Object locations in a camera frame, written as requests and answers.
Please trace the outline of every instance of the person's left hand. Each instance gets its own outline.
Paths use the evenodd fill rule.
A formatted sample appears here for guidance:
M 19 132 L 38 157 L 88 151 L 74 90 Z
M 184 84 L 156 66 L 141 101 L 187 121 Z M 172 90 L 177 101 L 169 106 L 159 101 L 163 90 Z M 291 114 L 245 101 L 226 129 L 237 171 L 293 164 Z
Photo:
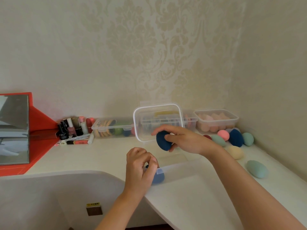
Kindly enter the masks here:
M 144 170 L 145 162 L 149 163 Z M 126 182 L 124 194 L 141 200 L 150 188 L 158 168 L 157 159 L 144 148 L 132 148 L 127 153 Z

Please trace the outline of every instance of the wall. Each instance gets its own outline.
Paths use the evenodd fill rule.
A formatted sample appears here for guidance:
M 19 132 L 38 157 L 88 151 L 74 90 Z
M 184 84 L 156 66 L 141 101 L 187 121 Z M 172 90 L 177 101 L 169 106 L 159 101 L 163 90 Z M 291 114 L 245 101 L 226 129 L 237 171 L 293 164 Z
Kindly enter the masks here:
M 307 0 L 248 0 L 226 108 L 307 180 Z
M 141 100 L 219 108 L 245 0 L 0 0 L 0 92 L 54 120 L 132 115 Z
M 109 174 L 64 174 L 0 179 L 0 229 L 94 230 L 123 191 L 124 182 Z M 88 216 L 86 204 L 100 202 L 103 215 Z M 165 224 L 142 200 L 128 226 Z

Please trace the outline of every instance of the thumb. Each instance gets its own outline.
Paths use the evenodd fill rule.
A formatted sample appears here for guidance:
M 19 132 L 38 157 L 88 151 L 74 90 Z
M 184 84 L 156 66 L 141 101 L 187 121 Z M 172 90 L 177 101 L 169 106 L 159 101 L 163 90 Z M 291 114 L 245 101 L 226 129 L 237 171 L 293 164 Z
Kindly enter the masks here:
M 149 180 L 150 182 L 153 181 L 154 175 L 157 171 L 158 168 L 158 162 L 157 159 L 155 157 L 152 157 L 149 161 L 149 166 L 147 168 L 147 170 L 144 173 L 144 178 L 146 180 Z
M 164 136 L 164 139 L 166 141 L 168 141 L 168 142 L 177 143 L 178 137 L 179 137 L 178 135 L 170 135 L 170 134 L 168 134 L 168 135 Z

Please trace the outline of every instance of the wall socket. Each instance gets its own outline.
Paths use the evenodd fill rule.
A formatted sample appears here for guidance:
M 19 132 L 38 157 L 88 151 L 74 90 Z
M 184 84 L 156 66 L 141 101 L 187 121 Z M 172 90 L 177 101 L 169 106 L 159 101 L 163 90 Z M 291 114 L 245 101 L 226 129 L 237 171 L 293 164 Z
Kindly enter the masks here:
M 101 209 L 101 205 L 99 202 L 97 203 L 88 203 L 86 205 L 86 211 L 88 216 L 98 216 L 98 215 L 102 215 L 102 209 Z

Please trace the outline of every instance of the container of pink sponges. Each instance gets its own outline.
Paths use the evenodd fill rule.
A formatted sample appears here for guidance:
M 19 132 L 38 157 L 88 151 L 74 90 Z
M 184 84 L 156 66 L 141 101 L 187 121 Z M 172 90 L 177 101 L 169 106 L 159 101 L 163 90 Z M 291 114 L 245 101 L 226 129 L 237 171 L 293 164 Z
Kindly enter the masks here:
M 198 116 L 196 127 L 204 132 L 218 132 L 228 128 L 234 128 L 239 117 L 227 110 L 198 110 L 194 112 Z

